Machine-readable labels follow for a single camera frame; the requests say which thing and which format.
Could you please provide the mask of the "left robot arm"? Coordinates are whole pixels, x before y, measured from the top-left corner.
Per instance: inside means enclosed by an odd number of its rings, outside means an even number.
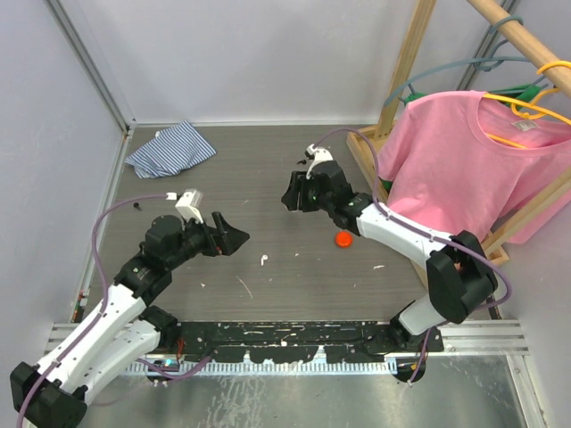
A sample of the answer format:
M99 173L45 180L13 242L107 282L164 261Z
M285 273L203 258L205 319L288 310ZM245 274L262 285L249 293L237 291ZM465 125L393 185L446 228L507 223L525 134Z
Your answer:
M248 233L213 212L213 226L176 216L156 218L135 257L123 265L101 302L74 331L35 365L10 374L19 424L75 427L96 396L127 366L178 345L177 319L153 305L175 268L197 255L230 256Z

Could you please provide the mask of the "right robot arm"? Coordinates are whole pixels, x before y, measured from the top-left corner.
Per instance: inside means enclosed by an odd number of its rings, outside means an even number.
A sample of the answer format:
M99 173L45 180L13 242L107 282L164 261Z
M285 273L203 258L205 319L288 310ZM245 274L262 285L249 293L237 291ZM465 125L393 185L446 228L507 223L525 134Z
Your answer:
M389 324L388 333L399 350L415 349L432 327L461 324L497 290L492 265L473 234L432 232L393 214L370 194L353 191L334 160L292 172L281 202L290 211L323 210L339 228L381 243L424 268L426 295Z

